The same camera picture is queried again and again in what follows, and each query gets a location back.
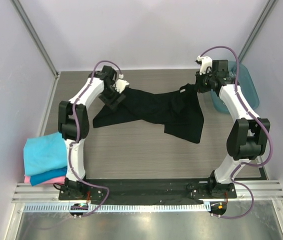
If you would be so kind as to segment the black t shirt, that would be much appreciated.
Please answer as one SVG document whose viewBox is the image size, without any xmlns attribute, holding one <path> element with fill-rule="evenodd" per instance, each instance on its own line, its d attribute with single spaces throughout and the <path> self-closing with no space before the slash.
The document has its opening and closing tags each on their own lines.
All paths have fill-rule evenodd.
<svg viewBox="0 0 283 240">
<path fill-rule="evenodd" d="M 166 93 L 150 93 L 127 88 L 116 110 L 104 105 L 94 117 L 94 128 L 143 120 L 164 125 L 164 133 L 198 144 L 204 127 L 204 115 L 194 84 Z"/>
</svg>

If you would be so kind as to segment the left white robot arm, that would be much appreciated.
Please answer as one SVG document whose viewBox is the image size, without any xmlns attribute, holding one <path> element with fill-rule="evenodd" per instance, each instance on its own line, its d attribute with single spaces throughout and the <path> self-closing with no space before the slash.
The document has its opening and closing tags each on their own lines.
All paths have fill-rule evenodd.
<svg viewBox="0 0 283 240">
<path fill-rule="evenodd" d="M 111 66 L 89 74 L 80 91 L 58 106 L 58 132 L 66 146 L 67 172 L 59 189 L 59 200 L 82 200 L 88 195 L 84 167 L 85 139 L 90 131 L 88 109 L 96 98 L 114 110 L 125 99 L 130 84 Z"/>
</svg>

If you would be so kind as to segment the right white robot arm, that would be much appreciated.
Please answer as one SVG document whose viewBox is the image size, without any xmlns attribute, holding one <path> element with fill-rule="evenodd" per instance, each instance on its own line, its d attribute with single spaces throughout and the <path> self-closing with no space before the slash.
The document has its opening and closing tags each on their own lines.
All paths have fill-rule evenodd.
<svg viewBox="0 0 283 240">
<path fill-rule="evenodd" d="M 227 60 L 198 56 L 196 63 L 200 66 L 196 72 L 199 92 L 215 92 L 233 119 L 226 141 L 227 155 L 211 173 L 207 184 L 200 186 L 197 191 L 202 192 L 205 198 L 235 198 L 235 176 L 244 165 L 265 153 L 270 121 L 260 118 L 249 106 L 236 81 L 237 75 L 229 71 Z"/>
</svg>

